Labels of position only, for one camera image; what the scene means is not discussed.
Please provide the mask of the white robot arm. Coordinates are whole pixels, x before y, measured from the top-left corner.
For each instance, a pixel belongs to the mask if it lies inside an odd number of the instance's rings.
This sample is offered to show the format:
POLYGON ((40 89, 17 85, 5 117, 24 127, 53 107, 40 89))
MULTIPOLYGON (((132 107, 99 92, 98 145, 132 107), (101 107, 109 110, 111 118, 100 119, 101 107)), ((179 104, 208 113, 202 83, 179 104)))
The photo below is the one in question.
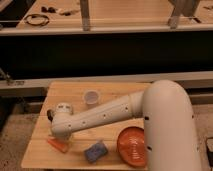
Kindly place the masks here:
POLYGON ((132 118, 144 120, 149 171, 202 171, 192 104, 174 81, 158 80, 143 91, 79 114, 57 113, 51 133, 65 139, 74 132, 132 118))

